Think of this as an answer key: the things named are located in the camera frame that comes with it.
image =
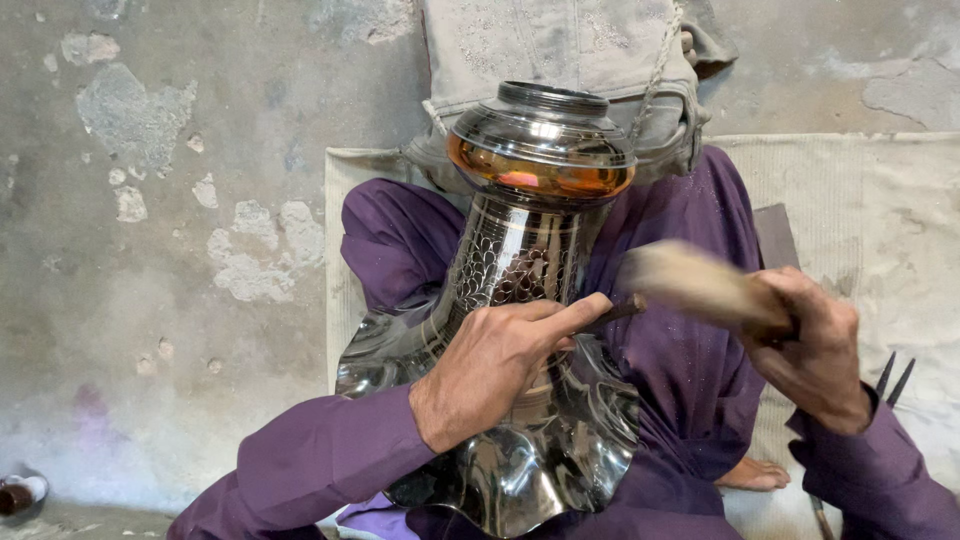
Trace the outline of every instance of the vase neck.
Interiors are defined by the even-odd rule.
[[[476,195],[438,311],[459,323],[479,307],[548,299],[567,305],[586,266],[583,213],[552,213]]]

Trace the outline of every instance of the silver metal vase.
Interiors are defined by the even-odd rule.
[[[631,181],[636,159],[582,92],[502,83],[465,112],[447,151],[476,189],[441,290],[368,313],[340,359],[336,393],[361,398],[423,377],[464,317],[541,298],[569,304],[587,266],[585,214]],[[453,508],[491,536],[518,536],[567,511],[600,511],[636,451],[637,393],[605,344],[576,336],[551,356],[499,426],[385,491],[401,506]]]

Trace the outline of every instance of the blurred hammer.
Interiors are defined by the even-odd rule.
[[[796,322],[773,288],[680,240],[628,251],[616,285],[761,343],[798,335]]]

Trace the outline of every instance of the forearm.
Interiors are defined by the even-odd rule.
[[[417,433],[408,392],[404,385],[360,400],[331,396],[284,412],[243,441],[237,470],[204,491],[169,537],[322,538],[313,524],[434,456]]]
[[[857,435],[826,430],[800,411],[790,419],[803,438],[790,450],[806,467],[804,489],[843,510],[850,538],[954,538],[953,494],[929,476],[893,412],[869,393],[873,421]]]

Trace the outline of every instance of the right hand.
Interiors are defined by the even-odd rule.
[[[800,339],[776,348],[740,336],[756,370],[825,428],[841,434],[865,430],[873,405],[860,384],[856,309],[830,298],[796,268],[763,270],[751,278],[771,286],[800,322]]]
[[[594,293],[569,307],[537,300],[472,311],[437,365],[410,388],[423,442],[440,454],[496,426],[547,357],[572,349],[569,336],[611,306]]]

